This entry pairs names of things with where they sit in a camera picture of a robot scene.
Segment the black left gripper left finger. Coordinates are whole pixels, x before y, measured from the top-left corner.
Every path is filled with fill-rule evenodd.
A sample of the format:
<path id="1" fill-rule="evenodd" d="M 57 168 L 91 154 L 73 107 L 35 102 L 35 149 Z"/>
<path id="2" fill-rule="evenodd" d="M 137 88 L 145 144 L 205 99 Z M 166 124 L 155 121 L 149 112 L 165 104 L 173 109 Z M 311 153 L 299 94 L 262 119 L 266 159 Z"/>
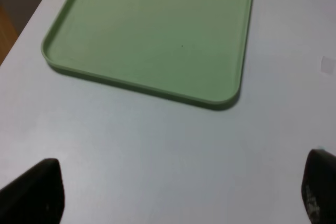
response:
<path id="1" fill-rule="evenodd" d="M 1 223 L 60 223 L 64 208 L 56 158 L 40 161 L 1 189 Z"/>

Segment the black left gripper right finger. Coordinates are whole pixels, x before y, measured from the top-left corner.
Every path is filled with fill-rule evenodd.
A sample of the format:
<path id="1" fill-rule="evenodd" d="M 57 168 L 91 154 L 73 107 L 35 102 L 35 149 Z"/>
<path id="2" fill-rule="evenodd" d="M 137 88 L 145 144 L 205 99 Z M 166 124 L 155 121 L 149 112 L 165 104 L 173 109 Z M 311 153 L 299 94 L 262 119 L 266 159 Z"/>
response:
<path id="1" fill-rule="evenodd" d="M 335 156 L 312 149 L 301 184 L 303 204 L 311 223 L 335 223 Z"/>

